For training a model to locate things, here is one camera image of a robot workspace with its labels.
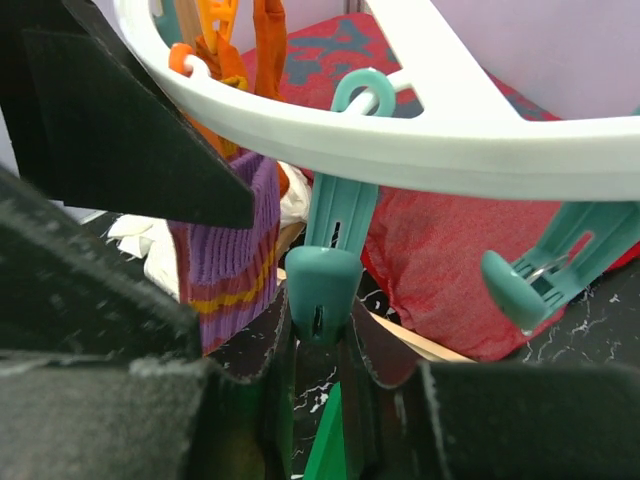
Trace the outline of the white round sock hanger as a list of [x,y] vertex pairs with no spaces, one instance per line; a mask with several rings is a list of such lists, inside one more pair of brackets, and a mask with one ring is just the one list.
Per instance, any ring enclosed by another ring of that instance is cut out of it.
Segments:
[[258,97],[208,76],[183,76],[145,1],[118,1],[130,51],[174,103],[209,129],[261,154],[318,172],[410,190],[528,200],[635,200],[635,117],[529,122],[520,117],[429,1],[371,5],[400,70],[398,89],[423,104],[412,119],[332,113]]

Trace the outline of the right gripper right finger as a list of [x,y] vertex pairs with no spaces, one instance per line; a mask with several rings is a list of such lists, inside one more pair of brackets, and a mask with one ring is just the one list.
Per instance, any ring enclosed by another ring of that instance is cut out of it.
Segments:
[[355,304],[339,346],[351,479],[635,479],[639,373],[429,362]]

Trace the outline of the orange sock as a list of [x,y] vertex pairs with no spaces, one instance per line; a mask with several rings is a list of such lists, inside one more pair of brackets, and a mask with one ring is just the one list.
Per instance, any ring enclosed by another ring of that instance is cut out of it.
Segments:
[[286,14],[280,1],[255,1],[253,3],[254,30],[256,34],[257,70],[255,81],[249,74],[238,50],[231,45],[231,22],[224,19],[216,31],[215,45],[207,44],[207,35],[214,31],[209,26],[195,39],[195,54],[203,60],[212,77],[223,84],[247,92],[280,101],[279,91],[286,57]]

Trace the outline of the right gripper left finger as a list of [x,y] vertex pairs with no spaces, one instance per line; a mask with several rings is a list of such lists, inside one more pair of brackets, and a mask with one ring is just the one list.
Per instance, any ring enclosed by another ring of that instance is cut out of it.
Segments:
[[194,316],[1,175],[1,475],[286,479],[287,297],[213,356]]

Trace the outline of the purple striped sock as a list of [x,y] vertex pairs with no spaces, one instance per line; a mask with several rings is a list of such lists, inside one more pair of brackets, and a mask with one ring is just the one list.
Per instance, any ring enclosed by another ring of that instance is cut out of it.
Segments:
[[248,152],[231,168],[254,194],[252,227],[168,223],[176,252],[179,301],[199,315],[205,355],[264,312],[277,290],[278,164]]

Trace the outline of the orange clip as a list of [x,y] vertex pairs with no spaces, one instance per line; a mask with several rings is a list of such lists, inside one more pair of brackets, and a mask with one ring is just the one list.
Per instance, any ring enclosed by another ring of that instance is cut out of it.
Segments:
[[238,10],[236,0],[177,0],[175,7],[182,42],[209,67],[214,79],[227,82],[245,77],[246,70],[231,36]]

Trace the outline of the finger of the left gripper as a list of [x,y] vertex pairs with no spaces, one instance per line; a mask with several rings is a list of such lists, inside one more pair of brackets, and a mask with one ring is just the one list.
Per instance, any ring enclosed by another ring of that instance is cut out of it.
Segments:
[[89,1],[1,5],[1,110],[19,172],[68,205],[248,228],[254,196]]

